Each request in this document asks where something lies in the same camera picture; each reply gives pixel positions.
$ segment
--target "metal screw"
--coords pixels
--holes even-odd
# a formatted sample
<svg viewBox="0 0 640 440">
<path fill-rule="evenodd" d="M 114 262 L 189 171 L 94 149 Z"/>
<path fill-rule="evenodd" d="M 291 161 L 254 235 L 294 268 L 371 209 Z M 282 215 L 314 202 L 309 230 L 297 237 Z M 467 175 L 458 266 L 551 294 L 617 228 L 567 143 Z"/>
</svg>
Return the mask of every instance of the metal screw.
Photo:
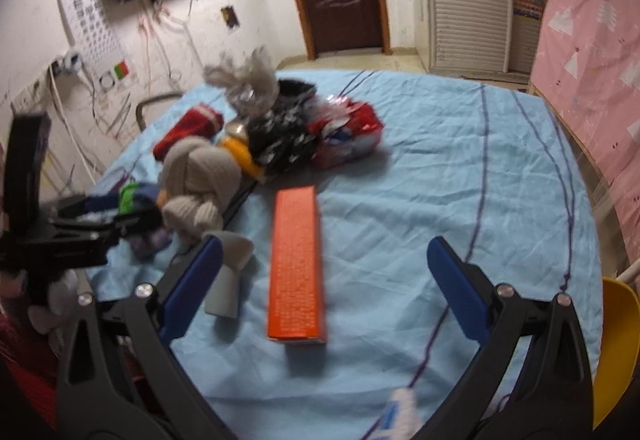
<svg viewBox="0 0 640 440">
<path fill-rule="evenodd" d="M 136 286 L 136 297 L 140 299 L 146 299 L 154 292 L 153 286 L 149 283 L 142 283 L 142 285 Z"/>
<path fill-rule="evenodd" d="M 504 297 L 506 299 L 513 297 L 516 291 L 513 289 L 513 286 L 507 285 L 507 283 L 503 283 L 498 285 L 496 292 L 500 297 Z"/>
<path fill-rule="evenodd" d="M 89 292 L 82 292 L 78 296 L 78 304 L 80 306 L 89 306 L 93 302 L 94 302 L 94 296 L 92 296 L 91 293 Z"/>
<path fill-rule="evenodd" d="M 558 304 L 562 306 L 571 306 L 571 297 L 567 294 L 558 294 Z"/>
</svg>

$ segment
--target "rectangular box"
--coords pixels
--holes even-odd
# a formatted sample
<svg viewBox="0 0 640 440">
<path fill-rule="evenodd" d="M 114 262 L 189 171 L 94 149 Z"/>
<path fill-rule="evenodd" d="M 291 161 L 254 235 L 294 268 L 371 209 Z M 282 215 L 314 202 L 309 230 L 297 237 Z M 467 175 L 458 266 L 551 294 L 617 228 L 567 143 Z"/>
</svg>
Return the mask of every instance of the rectangular box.
<svg viewBox="0 0 640 440">
<path fill-rule="evenodd" d="M 283 343 L 326 342 L 315 187 L 276 195 L 267 335 Z"/>
</svg>

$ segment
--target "blue cloth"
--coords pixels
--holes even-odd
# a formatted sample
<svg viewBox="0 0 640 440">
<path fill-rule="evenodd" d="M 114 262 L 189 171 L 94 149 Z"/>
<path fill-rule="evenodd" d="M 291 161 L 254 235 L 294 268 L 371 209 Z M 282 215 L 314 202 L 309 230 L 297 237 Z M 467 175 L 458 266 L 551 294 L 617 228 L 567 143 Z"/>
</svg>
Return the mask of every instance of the blue cloth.
<svg viewBox="0 0 640 440">
<path fill-rule="evenodd" d="M 356 71 L 290 71 L 280 76 L 337 94 Z M 598 243 L 590 203 L 568 142 L 543 101 L 479 83 L 377 72 L 352 98 L 375 106 L 386 124 L 382 147 L 356 163 L 306 171 L 258 188 L 231 230 L 255 243 L 244 272 L 241 316 L 196 315 L 172 349 L 198 390 L 242 440 L 357 440 L 406 386 L 437 328 L 418 379 L 427 420 L 476 352 L 426 265 L 431 238 L 443 235 L 493 283 L 550 299 L 566 287 L 575 300 L 594 373 L 602 328 Z M 193 89 L 122 153 L 98 185 L 124 171 L 154 181 L 151 149 L 198 102 L 233 114 L 220 90 Z M 315 184 L 322 213 L 326 346 L 267 339 L 271 222 L 276 191 Z M 126 244 L 91 272 L 100 299 L 156 282 L 177 245 L 136 264 Z M 515 361 L 492 404 L 510 392 L 526 354 Z"/>
</svg>

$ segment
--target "eye chart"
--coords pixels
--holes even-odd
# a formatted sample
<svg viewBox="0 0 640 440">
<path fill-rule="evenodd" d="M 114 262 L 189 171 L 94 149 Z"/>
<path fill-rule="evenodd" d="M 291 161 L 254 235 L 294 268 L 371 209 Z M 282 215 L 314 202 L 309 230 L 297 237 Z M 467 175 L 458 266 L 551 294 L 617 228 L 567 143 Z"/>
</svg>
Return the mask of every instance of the eye chart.
<svg viewBox="0 0 640 440">
<path fill-rule="evenodd" d="M 109 26 L 101 0 L 60 0 L 75 48 L 102 90 L 113 89 L 129 74 L 120 41 Z"/>
</svg>

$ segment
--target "yellow object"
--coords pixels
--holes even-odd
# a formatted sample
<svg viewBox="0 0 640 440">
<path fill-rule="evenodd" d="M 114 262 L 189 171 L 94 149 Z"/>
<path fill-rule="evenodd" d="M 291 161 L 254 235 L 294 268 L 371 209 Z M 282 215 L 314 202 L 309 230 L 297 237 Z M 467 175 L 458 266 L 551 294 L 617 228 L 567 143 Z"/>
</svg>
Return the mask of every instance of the yellow object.
<svg viewBox="0 0 640 440">
<path fill-rule="evenodd" d="M 264 179 L 264 169 L 254 164 L 251 158 L 249 148 L 244 145 L 240 140 L 236 140 L 231 137 L 222 137 L 218 145 L 225 148 L 231 153 L 233 158 L 242 169 L 242 172 L 251 176 L 251 178 L 262 181 Z"/>
<path fill-rule="evenodd" d="M 636 368 L 640 349 L 640 303 L 626 284 L 602 278 L 602 343 L 593 381 L 593 428 L 611 412 Z"/>
</svg>

